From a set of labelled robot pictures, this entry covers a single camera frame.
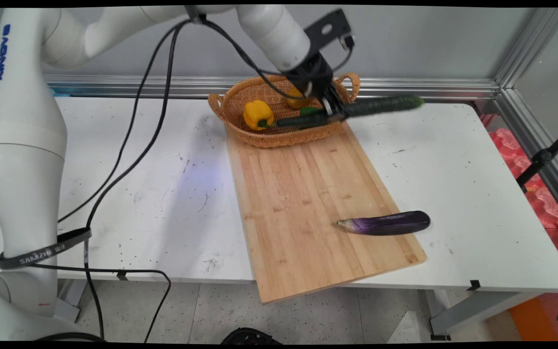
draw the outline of black stand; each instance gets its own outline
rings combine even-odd
[[[546,149],[538,151],[531,158],[531,166],[529,166],[524,172],[516,178],[516,182],[522,188],[522,192],[527,192],[525,184],[533,178],[546,164],[548,164],[556,155],[558,154],[558,139]]]
[[[558,153],[558,139],[546,149],[538,151],[536,155],[531,158],[531,166],[516,178],[516,182],[522,188],[522,192],[527,192],[525,184],[532,179],[546,164],[548,164]]]

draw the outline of tiled floor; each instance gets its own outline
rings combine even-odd
[[[142,342],[166,289],[164,283],[95,281],[105,338]],[[452,303],[467,296],[450,292]],[[77,323],[98,334],[89,289]],[[284,344],[386,343],[406,311],[415,311],[421,341],[430,342],[425,294],[409,289],[337,287],[261,305],[255,285],[173,283],[148,342],[220,343],[253,327]],[[451,334],[454,342],[520,340],[508,312]]]

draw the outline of eggplant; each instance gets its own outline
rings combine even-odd
[[[343,219],[337,221],[337,225],[355,234],[400,236],[429,227],[430,216],[423,211],[410,211],[382,217]]]

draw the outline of cable strap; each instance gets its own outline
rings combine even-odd
[[[90,228],[80,228],[59,234],[57,236],[57,243],[54,245],[38,248],[38,250],[26,254],[4,258],[4,253],[2,252],[0,254],[0,269],[7,270],[38,263],[73,248],[73,246],[88,240],[91,236],[92,230]]]

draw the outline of orange object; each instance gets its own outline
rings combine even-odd
[[[540,298],[533,298],[510,309],[518,334],[525,342],[556,342],[558,337],[546,316]]]

